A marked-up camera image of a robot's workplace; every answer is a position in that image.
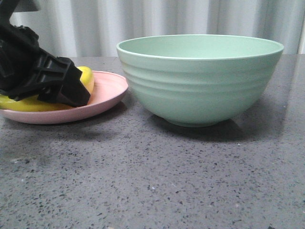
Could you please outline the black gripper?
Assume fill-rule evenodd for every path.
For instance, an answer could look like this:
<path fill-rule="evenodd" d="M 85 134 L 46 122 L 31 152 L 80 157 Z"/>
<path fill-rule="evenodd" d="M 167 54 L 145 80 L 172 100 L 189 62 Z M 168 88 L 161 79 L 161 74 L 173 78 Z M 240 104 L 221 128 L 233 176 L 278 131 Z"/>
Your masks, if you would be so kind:
<path fill-rule="evenodd" d="M 0 93 L 15 101 L 37 95 L 50 104 L 85 106 L 91 94 L 74 62 L 43 50 L 31 28 L 10 23 L 18 3 L 0 2 Z"/>

